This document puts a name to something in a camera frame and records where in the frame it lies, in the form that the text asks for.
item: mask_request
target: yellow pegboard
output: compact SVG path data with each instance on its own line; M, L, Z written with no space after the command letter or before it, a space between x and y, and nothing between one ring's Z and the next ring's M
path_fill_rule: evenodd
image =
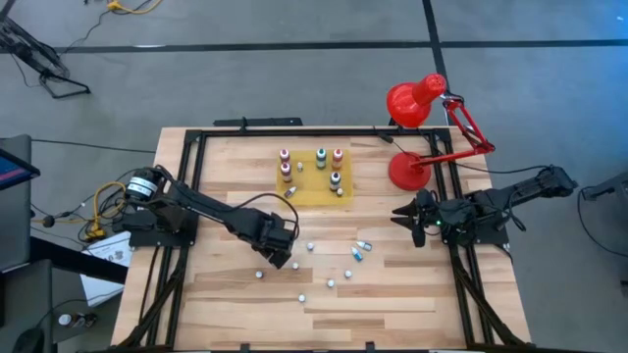
M292 151L290 150L290 165L292 167L292 181L284 182L280 165L282 163L277 157L277 183L276 190L280 195L293 186L296 192L288 201L293 205L300 206L325 206L343 205L353 199L353 180L351 178L351 153L342 150L342 165L339 169L332 168L332 156L334 150L327 150L327 164L325 169L316 168L316 150ZM303 164L303 172L296 169L296 164ZM330 190L330 175L332 172L340 173L340 187L344 192L342 197L338 197Z

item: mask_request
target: white paper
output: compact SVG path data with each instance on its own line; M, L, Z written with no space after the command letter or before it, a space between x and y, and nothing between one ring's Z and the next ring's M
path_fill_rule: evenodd
M131 265L132 256L131 248L129 247L130 237L131 234L128 231L118 233L114 236L89 245L87 250L83 251L83 254L96 256L118 265L128 267ZM80 280L82 281L82 288L85 291L85 298L87 298L87 305L90 307L95 307L109 300L114 295L122 292L125 288L123 284L88 277L85 275L80 275Z

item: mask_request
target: black metal frame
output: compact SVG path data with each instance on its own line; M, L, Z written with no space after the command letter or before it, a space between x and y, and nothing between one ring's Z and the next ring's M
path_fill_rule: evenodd
M451 144L451 135L450 131L446 127L437 127L437 128L421 128L421 129L403 129L401 127L378 127L375 130L373 127L369 128L247 128L246 126L242 126L240 129L229 129L229 130L197 130L191 129L185 132L184 144L183 144L183 152L182 159L179 166L179 174L178 180L185 180L185 172L187 169L187 164L190 159L190 152L192 143L197 142L198 148L194 163L194 170L192 174L192 180L190 187L194 190L198 190L198 186L200 184L200 174L203 168L203 159L206 150L206 142L207 139L212 137L248 137L248 136L377 136L378 131L384 131L386 134L391 136L422 136L427 137L430 141L432 155L436 156L439 154L438 151L435 150L436 144L441 142L445 146L446 153L450 153L453 151L453 146ZM451 182L453 185L453 192L456 197L462 196L462 187L460 184L460 179L458 176L457 168L454 163L449 163L449 172L451 175ZM443 168L441 164L434 165L434 175L436 177L437 189L439 192L439 196L441 199L446 199L446 187L445 187L445 177L443 174ZM198 222L198 217L194 217L194 222ZM475 254L474 244L469 244L466 246L466 254L467 261L469 263L470 269L470 277L472 278L473 285L477 288L480 295L484 296L484 290L482 287L482 280L480 278L480 271L477 261L477 256ZM164 254L162 255L162 262L160 266L159 276L157 279L157 291L156 293L160 293L163 289L163 286L168 278L168 272L170 269L170 262L172 259L172 251L173 247L166 247ZM452 265L456 261L457 254L457 246L449 246L450 252L450 260ZM189 247L185 246L181 249L180 256L187 257L189 252ZM458 305L460 311L460 317L462 322L462 328L464 332L464 339L467 345L467 348L471 348L472 346L477 346L475 343L475 337L472 329L471 316L469 313L469 306L467 302L465 286L460 279L456 276L455 278L455 287L456 294L458 297ZM181 298L183 296L183 281L176 287L173 294L173 305L171 307L168 328L166 334L166 345L174 346L175 338L177 333L177 324L179 320L179 311L181 308ZM480 312L480 319L482 324L482 332L484 336L484 342L488 345L494 344L493 332L491 329L491 325L489 321L485 317L485 315ZM159 326L159 317L153 322L152 327L150 328L146 340L146 346L155 345L155 340L157 336L157 327ZM334 352L355 352L355 350L337 350ZM408 352L409 350L397 350L399 352ZM421 352L424 350L411 350L416 352Z

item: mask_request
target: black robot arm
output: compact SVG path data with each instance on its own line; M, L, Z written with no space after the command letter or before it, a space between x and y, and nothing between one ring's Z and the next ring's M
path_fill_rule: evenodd
M167 181L168 191L164 191ZM286 229L286 220L275 213L266 214L255 208L232 207L207 195L190 189L175 180L163 167L136 171L125 193L127 202L135 208L144 208L154 219L137 218L137 223L125 222L125 230L156 230L176 233L183 227L189 212L218 222L240 240L251 244L280 269L290 257L292 244L298 236L298 225Z
M427 226L439 226L443 239L462 245L471 240L505 244L508 238L504 225L508 221L515 221L525 230L512 215L512 207L538 197L569 196L577 186L563 168L550 166L508 187L474 191L460 199L438 202L432 192L421 189L409 205L392 211L405 217L391 218L391 221L412 230L416 247L425 244L424 228Z

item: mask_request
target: tripod stand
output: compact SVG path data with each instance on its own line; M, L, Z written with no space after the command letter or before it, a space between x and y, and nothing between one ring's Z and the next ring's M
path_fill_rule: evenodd
M0 47L37 71L39 84L50 93L52 98L60 99L91 93L87 85L68 78L70 71L61 62L61 58L52 47L33 38L7 16L14 3L15 0L10 0L0 12ZM81 89L57 94L48 85L48 81L65 82L79 86Z

